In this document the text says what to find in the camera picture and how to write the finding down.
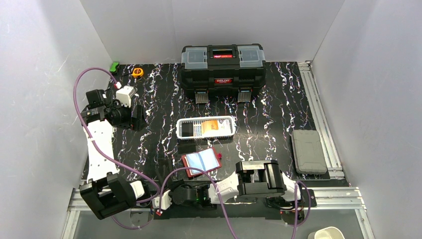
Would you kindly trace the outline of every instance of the white basket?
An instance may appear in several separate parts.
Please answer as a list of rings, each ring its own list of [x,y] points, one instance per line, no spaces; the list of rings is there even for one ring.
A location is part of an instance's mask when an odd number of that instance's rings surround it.
[[[230,123],[230,134],[227,135],[207,135],[202,136],[202,127],[201,124],[205,121],[209,120],[229,120]],[[194,136],[182,137],[182,123],[193,123],[194,124]],[[212,117],[196,117],[196,118],[186,118],[180,119],[176,123],[176,135],[179,139],[201,139],[201,138],[222,138],[222,137],[230,137],[234,135],[235,129],[235,119],[233,116],[212,116]]]
[[[308,239],[344,239],[338,228],[328,227],[309,234]]]

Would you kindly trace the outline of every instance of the white wall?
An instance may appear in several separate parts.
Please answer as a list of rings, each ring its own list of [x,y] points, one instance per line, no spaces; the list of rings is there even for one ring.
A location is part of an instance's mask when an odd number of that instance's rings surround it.
[[[60,238],[88,152],[73,83],[110,64],[79,1],[2,2],[0,238]],[[106,85],[104,73],[87,75],[79,100]]]
[[[81,0],[110,57],[180,62],[186,45],[250,44],[312,60],[344,0]]]
[[[421,238],[422,2],[346,0],[314,60],[318,91],[375,237]]]

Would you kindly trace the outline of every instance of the white connector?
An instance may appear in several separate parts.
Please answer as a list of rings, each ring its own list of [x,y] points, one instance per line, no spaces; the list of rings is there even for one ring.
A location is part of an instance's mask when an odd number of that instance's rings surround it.
[[[293,202],[295,200],[295,182],[288,178],[284,173],[281,174],[283,176],[283,182],[286,185],[286,191],[283,196],[281,196],[284,201],[286,202]],[[301,198],[301,192],[298,189],[297,191],[298,200]]]
[[[168,209],[170,207],[170,205],[172,204],[169,193],[170,193],[170,190],[167,190],[166,192],[163,193],[163,198],[161,198],[160,211]],[[153,208],[157,209],[159,206],[160,206],[160,196],[155,197],[152,200],[152,207]]]
[[[132,96],[135,95],[136,90],[133,86],[123,86],[120,90],[116,91],[116,100],[119,100],[124,107],[131,107]]]
[[[138,199],[145,194],[144,186],[142,185],[141,181],[135,181],[130,183],[133,192],[135,193],[135,198]]]

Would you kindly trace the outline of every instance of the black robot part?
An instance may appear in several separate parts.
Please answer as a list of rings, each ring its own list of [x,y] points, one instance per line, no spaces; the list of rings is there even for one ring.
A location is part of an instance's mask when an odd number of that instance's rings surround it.
[[[136,206],[131,185],[118,174],[82,185],[79,190],[81,197],[100,220]]]
[[[86,124],[107,120],[112,126],[141,131],[146,127],[142,106],[123,107],[119,100],[112,99],[110,90],[93,90],[86,93],[88,105],[81,112]]]
[[[258,179],[254,180],[256,171]],[[278,197],[286,191],[276,160],[241,161],[236,163],[236,173],[239,175],[239,196]]]

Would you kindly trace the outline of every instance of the red label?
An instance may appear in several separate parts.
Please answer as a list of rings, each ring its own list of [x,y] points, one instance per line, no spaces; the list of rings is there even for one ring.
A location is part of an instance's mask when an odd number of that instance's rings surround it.
[[[233,55],[214,55],[214,58],[232,58]]]
[[[228,84],[231,83],[232,79],[231,78],[218,78],[218,79],[214,79],[214,83],[216,84]]]

